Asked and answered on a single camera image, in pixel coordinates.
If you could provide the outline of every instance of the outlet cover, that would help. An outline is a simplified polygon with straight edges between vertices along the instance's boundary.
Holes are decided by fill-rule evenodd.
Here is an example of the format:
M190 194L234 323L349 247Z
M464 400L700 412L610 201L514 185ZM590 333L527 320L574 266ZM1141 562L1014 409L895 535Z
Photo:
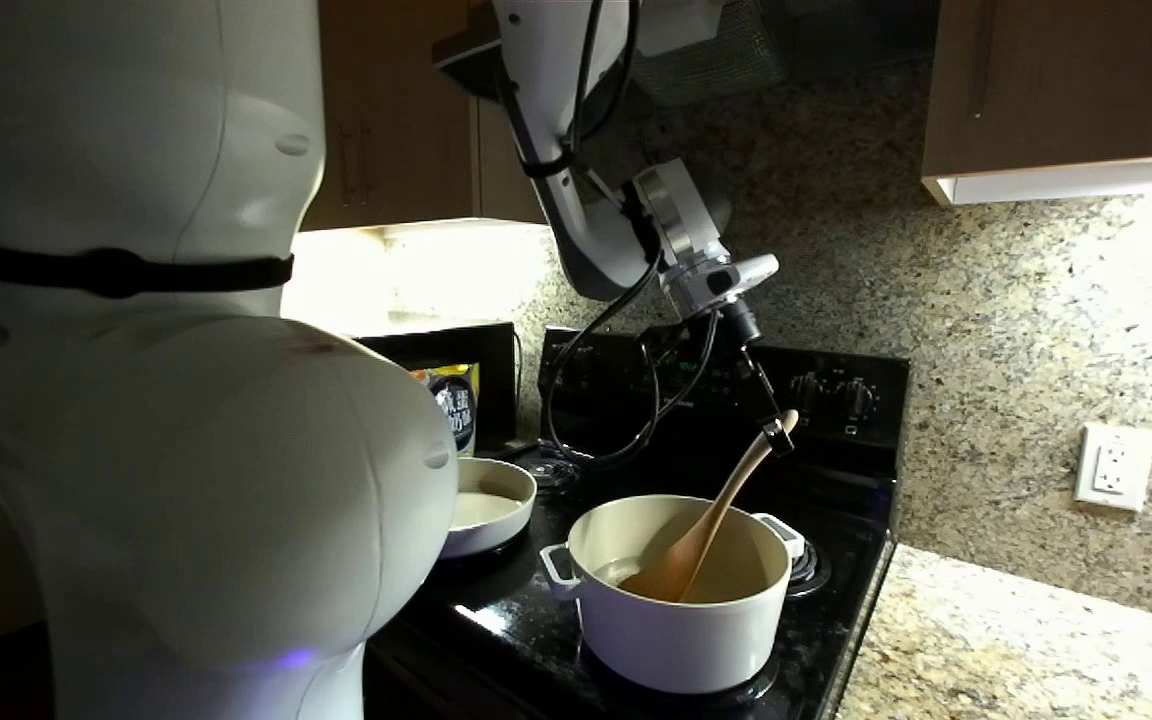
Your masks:
M1149 468L1152 427L1087 423L1074 502L1141 514Z

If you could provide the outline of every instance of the black stove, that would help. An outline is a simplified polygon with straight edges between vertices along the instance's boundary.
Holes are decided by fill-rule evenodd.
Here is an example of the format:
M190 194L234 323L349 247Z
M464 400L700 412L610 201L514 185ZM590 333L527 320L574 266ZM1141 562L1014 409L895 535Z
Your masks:
M571 336L548 333L552 359ZM772 400L747 384L737 356L713 356L688 405L652 446L615 465L583 465L552 450L495 454L532 468L540 504L527 532L470 562L442 562L398 622L371 642L367 710L398 718L831 718L870 600L892 555L895 454L907 366L799 348L756 348L775 405L799 409L797 450L775 454L738 492L738 509L775 514L809 535L816 571L789 588L772 662L716 698L664 698L609 673L554 600L535 554L610 497L713 497ZM659 387L697 373L688 352L657 368ZM565 446L609 454L652 412L652 377L637 336L590 336L566 356L548 405Z

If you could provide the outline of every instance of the kitchen cabinet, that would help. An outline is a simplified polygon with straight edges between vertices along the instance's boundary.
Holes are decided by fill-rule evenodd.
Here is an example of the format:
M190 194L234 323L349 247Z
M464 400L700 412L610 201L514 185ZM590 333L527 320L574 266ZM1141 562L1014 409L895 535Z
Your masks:
M923 185L947 203L1152 185L1152 0L945 0Z
M485 0L320 0L328 163L303 229L544 219L505 108L433 66L440 39L486 24Z

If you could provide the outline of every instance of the kitchen counter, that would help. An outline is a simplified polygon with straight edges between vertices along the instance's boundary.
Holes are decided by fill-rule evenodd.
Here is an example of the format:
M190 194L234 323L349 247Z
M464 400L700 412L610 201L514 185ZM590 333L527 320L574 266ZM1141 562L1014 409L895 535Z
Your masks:
M839 720L1152 718L1152 611L895 549Z

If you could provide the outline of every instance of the robotic arm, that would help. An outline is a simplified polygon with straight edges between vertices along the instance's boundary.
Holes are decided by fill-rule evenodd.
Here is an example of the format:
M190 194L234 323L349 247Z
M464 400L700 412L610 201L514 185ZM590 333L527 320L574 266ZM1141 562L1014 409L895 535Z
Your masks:
M499 39L450 66L491 74L485 94L506 111L571 290L610 302L657 274L681 320L720 312L737 341L751 346L759 329L738 297L778 266L775 257L732 262L720 244L720 214L700 195L682 160L649 163L623 190L598 190L595 201L578 195L574 181L574 154L615 111L640 36L652 31L659 53L688 44L697 27L644 27L640 0L491 0L491 8Z

